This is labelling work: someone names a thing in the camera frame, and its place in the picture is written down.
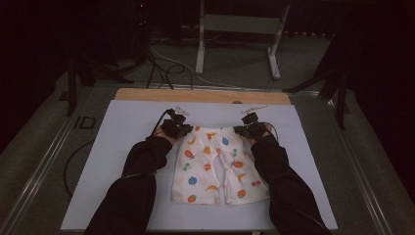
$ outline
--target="metal rail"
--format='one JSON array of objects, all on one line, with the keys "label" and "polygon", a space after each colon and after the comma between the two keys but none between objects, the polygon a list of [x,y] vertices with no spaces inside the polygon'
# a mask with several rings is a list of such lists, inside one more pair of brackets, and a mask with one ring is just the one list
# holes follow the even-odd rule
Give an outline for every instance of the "metal rail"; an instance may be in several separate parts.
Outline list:
[{"label": "metal rail", "polygon": [[338,135],[342,141],[342,144],[345,147],[346,154],[347,154],[347,161],[350,164],[351,172],[356,180],[357,186],[360,189],[360,193],[365,201],[366,207],[372,216],[374,225],[378,230],[380,235],[393,235],[390,223],[388,219],[385,217],[385,214],[382,210],[382,207],[379,203],[379,200],[373,191],[369,180],[366,177],[366,174],[360,164],[359,158],[357,157],[356,153],[350,147],[350,142],[346,133],[340,129],[338,123],[336,121],[336,115],[334,114],[334,104],[332,101],[325,104],[325,108],[327,113],[329,114],[331,124],[333,125],[334,129],[338,132]]},{"label": "metal rail", "polygon": [[61,148],[64,145],[71,128],[73,127],[77,113],[79,112],[82,105],[89,98],[91,91],[92,88],[85,87],[82,89],[82,92],[80,93],[78,98],[80,101],[79,105],[72,113],[72,116],[68,117],[65,120],[65,122],[59,129],[57,135],[55,136],[54,140],[52,141],[51,145],[49,146],[42,161],[26,182],[22,192],[17,198],[6,219],[0,225],[0,235],[14,234],[18,229],[19,224],[22,222],[25,213],[27,212],[31,202],[37,194],[37,191],[40,189],[46,175],[49,172],[49,169],[55,161],[55,158],[60,153]]}]

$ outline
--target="white stand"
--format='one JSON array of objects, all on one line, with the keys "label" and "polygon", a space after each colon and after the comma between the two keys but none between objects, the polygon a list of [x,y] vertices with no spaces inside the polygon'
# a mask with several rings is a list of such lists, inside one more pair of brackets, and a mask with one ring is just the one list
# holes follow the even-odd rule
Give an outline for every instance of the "white stand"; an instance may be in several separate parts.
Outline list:
[{"label": "white stand", "polygon": [[205,30],[237,31],[275,34],[274,44],[272,47],[268,48],[268,58],[272,77],[274,79],[280,79],[281,76],[275,58],[275,52],[277,51],[289,10],[290,5],[286,5],[281,19],[210,15],[205,14],[205,0],[201,0],[199,49],[196,61],[196,73],[202,74],[204,72]]}]

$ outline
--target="black cable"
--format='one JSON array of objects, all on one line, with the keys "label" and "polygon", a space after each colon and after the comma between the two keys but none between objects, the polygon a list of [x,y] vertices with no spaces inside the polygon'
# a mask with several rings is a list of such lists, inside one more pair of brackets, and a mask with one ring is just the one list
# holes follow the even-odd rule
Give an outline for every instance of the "black cable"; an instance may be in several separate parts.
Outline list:
[{"label": "black cable", "polygon": [[75,156],[75,154],[77,152],[79,152],[81,149],[85,148],[87,145],[94,143],[95,139],[88,141],[87,143],[83,144],[82,146],[80,146],[79,148],[77,148],[68,158],[67,163],[65,164],[65,168],[64,168],[64,185],[65,185],[65,189],[67,190],[67,193],[70,197],[72,197],[72,192],[70,191],[69,187],[68,187],[68,182],[67,182],[67,170],[68,170],[68,165],[70,163],[70,161],[73,159],[73,157]]},{"label": "black cable", "polygon": [[[174,68],[176,68],[176,67],[180,67],[180,68],[181,68],[181,71],[176,71],[176,72],[171,72],[171,71],[170,71],[170,70],[172,70],[172,69],[174,69]],[[170,81],[170,80],[168,79],[168,75],[169,75],[169,74],[179,74],[179,73],[182,73],[184,70],[185,70],[185,67],[184,67],[183,65],[180,65],[180,64],[172,65],[172,66],[168,67],[168,68],[167,68],[167,70],[165,70],[165,79],[166,79],[167,81]]]},{"label": "black cable", "polygon": [[[274,132],[275,132],[275,137],[276,137],[276,139],[277,139],[277,142],[279,143],[279,141],[278,141],[278,133],[277,133],[277,130],[275,129],[275,126],[273,125],[273,124],[271,124],[271,123],[269,123],[269,122],[267,122],[267,121],[265,121],[264,122],[265,124],[269,124],[273,129],[274,129]],[[272,132],[271,131],[269,131],[268,130],[268,128],[265,128],[266,129],[266,131],[269,133],[269,134],[271,134],[272,135]]]},{"label": "black cable", "polygon": [[162,133],[162,131],[159,131],[159,132],[157,132],[156,134],[154,134],[154,135],[158,135],[158,134],[160,134],[160,133]]},{"label": "black cable", "polygon": [[312,221],[313,223],[317,224],[326,234],[332,234],[332,232],[330,232],[330,230],[321,222],[319,222],[317,219],[315,219],[313,216],[303,212],[303,211],[299,211],[297,209],[291,209],[293,210],[293,212],[296,212],[300,215],[302,215],[303,217],[307,218],[308,220]]},{"label": "black cable", "polygon": [[162,115],[161,115],[161,117],[159,118],[159,120],[158,120],[158,122],[157,122],[157,124],[156,124],[155,128],[153,129],[153,131],[152,131],[152,134],[151,134],[151,135],[154,135],[154,134],[155,134],[157,127],[159,127],[159,124],[160,124],[160,122],[161,122],[162,118],[164,118],[164,116],[165,116],[165,114],[167,114],[167,112],[168,112],[168,110],[166,110],[166,111],[164,111],[164,113],[162,113]]},{"label": "black cable", "polygon": [[190,75],[190,89],[193,90],[193,75],[192,75],[192,72],[190,71],[189,68],[186,67],[186,69],[187,69],[187,71],[189,72],[189,75]]},{"label": "black cable", "polygon": [[[174,90],[174,88],[173,88],[173,85],[171,84],[171,82],[170,82],[170,80],[168,79],[168,77],[164,77],[163,76],[163,72],[165,72],[165,73],[167,73],[167,71],[166,70],[164,70],[161,66],[159,66],[157,63],[156,63],[156,57],[149,51],[148,52],[148,59],[150,60],[150,62],[153,64],[153,66],[154,66],[154,69],[156,69],[158,72],[159,72],[159,75],[160,75],[160,77],[161,77],[161,79],[163,80],[163,82],[166,82],[167,84],[168,84],[168,86],[170,87],[170,89],[172,89],[172,90]],[[150,76],[150,78],[149,78],[149,81],[147,82],[147,88],[148,88],[148,86],[150,85],[150,80],[152,79],[152,77],[153,77],[153,73],[154,73],[154,69],[152,69],[152,74],[151,74],[151,76]]]},{"label": "black cable", "polygon": [[272,77],[269,79],[268,83],[266,83],[264,92],[266,92],[266,90],[268,89],[268,87],[269,87],[269,89],[271,89],[272,85],[274,84],[274,81],[275,81],[275,79],[272,78]]}]

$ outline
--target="metal stand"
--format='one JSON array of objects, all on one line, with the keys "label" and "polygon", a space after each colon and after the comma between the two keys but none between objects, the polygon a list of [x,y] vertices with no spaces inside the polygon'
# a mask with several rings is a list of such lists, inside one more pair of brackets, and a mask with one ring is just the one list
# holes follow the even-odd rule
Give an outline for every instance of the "metal stand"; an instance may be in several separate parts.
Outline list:
[{"label": "metal stand", "polygon": [[274,79],[280,79],[280,72],[275,58],[278,44],[283,34],[285,21],[290,10],[290,5],[286,5],[281,19],[255,18],[240,16],[224,16],[205,14],[205,0],[201,0],[201,16],[199,29],[199,49],[196,61],[196,73],[204,72],[205,60],[205,30],[236,31],[275,34],[274,44],[267,49],[271,74]]},{"label": "metal stand", "polygon": [[86,86],[95,84],[95,77],[90,67],[107,74],[110,78],[120,83],[134,83],[134,81],[125,79],[88,56],[81,55],[76,50],[70,49],[68,51],[68,117],[72,115],[76,108],[76,75],[79,75],[80,80]]}]

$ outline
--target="cable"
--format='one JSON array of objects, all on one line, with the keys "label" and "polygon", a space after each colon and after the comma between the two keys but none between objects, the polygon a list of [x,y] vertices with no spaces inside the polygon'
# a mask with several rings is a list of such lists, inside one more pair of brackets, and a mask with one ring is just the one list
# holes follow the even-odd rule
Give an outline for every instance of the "cable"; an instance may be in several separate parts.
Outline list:
[{"label": "cable", "polygon": [[[156,63],[156,58],[154,57],[154,55],[151,52],[148,52],[147,56],[148,56],[148,59],[150,60],[150,62],[153,64],[152,73],[150,74],[149,81],[147,82],[147,88],[149,88],[150,81],[153,78],[154,70],[156,69],[159,72],[159,75],[163,80],[163,83],[161,85],[163,85],[165,82],[167,82],[170,89],[173,90],[174,88],[173,88],[173,85],[171,84],[170,80],[168,79],[167,71],[164,70],[161,66],[159,66]],[[163,74],[162,74],[163,71],[166,72],[166,77],[163,76]]]},{"label": "cable", "polygon": [[274,84],[275,79],[273,79],[272,77],[269,79],[268,83],[266,83],[265,89],[263,90],[264,92],[266,92],[266,90],[268,89],[268,87],[272,87],[272,85]]},{"label": "cable", "polygon": [[[181,71],[177,71],[177,72],[170,72],[170,70],[172,70],[172,69],[174,69],[176,67],[180,67],[182,70]],[[171,73],[171,74],[179,74],[179,73],[182,73],[185,69],[186,68],[183,65],[172,65],[172,66],[168,67],[167,70],[165,70],[165,79],[167,79],[169,81],[169,79],[168,79],[168,74],[169,73]]]},{"label": "cable", "polygon": [[[275,129],[275,126],[274,126],[273,124],[271,124],[271,123],[267,122],[267,121],[265,121],[264,123],[265,123],[265,124],[269,124],[270,126],[272,126],[272,128],[274,129],[274,132],[275,132],[275,137],[276,137],[276,139],[277,139],[277,142],[279,143],[279,141],[278,141],[278,133],[277,133],[277,130]],[[267,131],[269,134],[271,134],[271,135],[272,135],[272,132],[271,132],[271,131],[269,131],[269,130],[268,130],[268,128],[265,128],[265,129],[266,129],[266,131]]]},{"label": "cable", "polygon": [[312,221],[313,223],[315,223],[315,224],[317,224],[323,231],[324,231],[324,233],[326,233],[326,234],[332,234],[332,232],[330,232],[330,230],[324,225],[324,224],[322,224],[321,222],[319,222],[317,219],[315,219],[313,216],[311,216],[311,215],[309,215],[309,214],[306,214],[305,212],[303,212],[303,211],[299,211],[299,210],[297,210],[297,209],[294,209],[294,208],[290,208],[291,210],[293,210],[293,212],[296,212],[296,213],[298,213],[298,214],[300,214],[300,215],[302,215],[302,216],[304,216],[305,218],[307,218],[308,220],[310,220],[310,221]]},{"label": "cable", "polygon": [[155,128],[153,129],[153,131],[152,131],[152,134],[151,134],[151,135],[154,135],[154,134],[155,134],[157,127],[159,127],[159,124],[160,124],[160,122],[161,122],[162,118],[164,118],[164,116],[165,116],[165,114],[167,114],[167,112],[168,112],[168,110],[166,110],[166,111],[164,111],[164,113],[162,113],[162,115],[161,115],[161,117],[159,118],[159,120],[158,120],[157,124],[155,125]]},{"label": "cable", "polygon": [[83,148],[85,148],[87,145],[94,143],[95,139],[88,141],[87,143],[83,144],[82,146],[80,146],[79,148],[77,148],[68,158],[67,163],[65,164],[65,168],[64,168],[64,185],[65,185],[65,189],[67,190],[67,193],[69,195],[69,197],[72,197],[72,192],[70,191],[69,187],[68,187],[68,182],[67,182],[67,170],[68,170],[68,165],[70,163],[70,161],[73,159],[73,157],[75,156],[75,154],[77,152],[79,152],[80,150],[82,150]]},{"label": "cable", "polygon": [[173,60],[173,59],[170,59],[170,58],[168,58],[168,57],[165,57],[165,56],[163,56],[163,55],[161,55],[160,53],[158,53],[153,47],[150,47],[150,49],[152,50],[152,51],[154,51],[159,57],[161,57],[161,58],[164,58],[165,60],[168,60],[168,61],[171,61],[171,62],[173,62],[173,63],[176,63],[176,64],[179,64],[179,65],[182,65],[182,66],[184,66],[184,67],[186,67],[189,71],[191,71],[192,72],[192,74],[195,76],[195,77],[197,77],[199,80],[201,80],[202,82],[205,82],[205,83],[207,83],[207,84],[212,84],[212,85],[218,85],[218,86],[225,86],[225,87],[232,87],[232,88],[237,88],[237,89],[242,89],[242,90],[245,90],[246,88],[243,88],[243,87],[240,87],[240,86],[234,86],[234,85],[228,85],[228,84],[223,84],[223,83],[216,83],[216,82],[211,82],[211,81],[206,81],[206,80],[204,80],[204,79],[202,79],[201,77],[199,77],[197,74],[196,74],[196,72],[192,69],[192,68],[190,68],[189,66],[187,66],[187,65],[185,65],[185,64],[183,64],[183,63],[181,63],[181,62],[178,62],[178,61],[175,61],[175,60]]}]

